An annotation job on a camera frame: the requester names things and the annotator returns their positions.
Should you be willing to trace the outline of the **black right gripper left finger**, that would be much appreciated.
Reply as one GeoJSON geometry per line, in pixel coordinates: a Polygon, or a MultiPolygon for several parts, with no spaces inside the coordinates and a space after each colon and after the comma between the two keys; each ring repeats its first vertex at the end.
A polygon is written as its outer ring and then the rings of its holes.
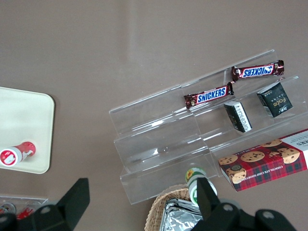
{"type": "Polygon", "coordinates": [[[45,205],[18,220],[12,213],[1,214],[2,231],[72,231],[90,203],[89,180],[79,178],[55,205],[45,205]]]}

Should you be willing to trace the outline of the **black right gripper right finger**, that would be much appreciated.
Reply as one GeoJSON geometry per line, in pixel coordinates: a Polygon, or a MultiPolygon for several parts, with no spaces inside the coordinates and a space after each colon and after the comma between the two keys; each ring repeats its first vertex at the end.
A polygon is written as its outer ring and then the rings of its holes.
{"type": "Polygon", "coordinates": [[[281,213],[260,209],[249,215],[230,202],[221,202],[205,178],[197,179],[197,202],[203,219],[193,231],[294,231],[281,213]]]}

